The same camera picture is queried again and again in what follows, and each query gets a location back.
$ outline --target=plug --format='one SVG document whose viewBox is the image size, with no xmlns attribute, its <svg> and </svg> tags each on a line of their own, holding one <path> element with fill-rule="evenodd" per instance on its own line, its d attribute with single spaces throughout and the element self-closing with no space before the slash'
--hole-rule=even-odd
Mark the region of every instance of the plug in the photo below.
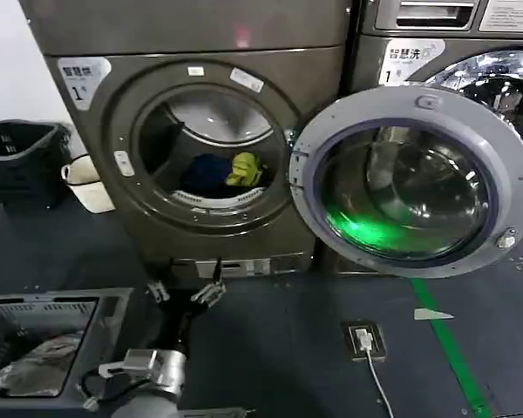
<svg viewBox="0 0 523 418">
<path fill-rule="evenodd" d="M 372 351 L 372 341 L 374 341 L 372 333 L 369 333 L 365 328 L 358 328 L 355 329 L 355 335 L 357 336 L 359 348 L 362 351 L 370 353 Z"/>
</svg>

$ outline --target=power outlet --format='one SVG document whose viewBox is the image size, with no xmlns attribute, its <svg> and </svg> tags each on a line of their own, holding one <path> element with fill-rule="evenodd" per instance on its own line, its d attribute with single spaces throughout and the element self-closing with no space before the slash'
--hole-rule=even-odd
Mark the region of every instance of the power outlet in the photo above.
<svg viewBox="0 0 523 418">
<path fill-rule="evenodd" d="M 370 320 L 356 320 L 352 322 L 344 322 L 342 324 L 343 335 L 345 343 L 349 349 L 350 359 L 353 361 L 365 361 L 366 353 L 360 349 L 360 342 L 357 338 L 357 329 L 365 329 L 368 333 L 372 334 L 372 349 L 370 355 L 372 359 L 384 360 L 385 359 L 385 345 L 384 337 L 375 322 Z"/>
</svg>

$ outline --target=open washing machine door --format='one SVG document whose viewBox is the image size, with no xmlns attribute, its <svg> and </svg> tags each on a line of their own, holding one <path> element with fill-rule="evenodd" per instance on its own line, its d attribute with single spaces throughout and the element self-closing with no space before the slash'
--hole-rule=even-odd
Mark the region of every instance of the open washing machine door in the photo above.
<svg viewBox="0 0 523 418">
<path fill-rule="evenodd" d="M 453 91 L 379 87 L 336 101 L 302 130 L 289 183 L 316 236 L 384 273 L 467 273 L 523 236 L 520 135 Z"/>
</svg>

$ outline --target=green tape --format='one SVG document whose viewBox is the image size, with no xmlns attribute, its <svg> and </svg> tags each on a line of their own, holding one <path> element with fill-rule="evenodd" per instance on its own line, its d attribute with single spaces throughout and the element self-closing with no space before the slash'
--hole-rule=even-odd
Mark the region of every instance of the green tape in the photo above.
<svg viewBox="0 0 523 418">
<path fill-rule="evenodd" d="M 438 304 L 422 279 L 411 279 L 411 284 L 423 307 L 438 310 Z M 430 323 L 472 411 L 478 418 L 492 418 L 486 399 L 480 392 L 480 386 L 472 376 L 449 327 L 444 320 L 431 320 Z"/>
</svg>

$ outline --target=yellow cloth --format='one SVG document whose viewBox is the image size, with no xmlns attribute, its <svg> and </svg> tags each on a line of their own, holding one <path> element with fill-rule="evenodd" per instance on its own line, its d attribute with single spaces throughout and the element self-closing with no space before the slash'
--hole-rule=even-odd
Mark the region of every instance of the yellow cloth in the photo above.
<svg viewBox="0 0 523 418">
<path fill-rule="evenodd" d="M 263 174 L 262 161 L 250 152 L 241 152 L 233 158 L 233 172 L 227 176 L 227 185 L 254 187 Z"/>
</svg>

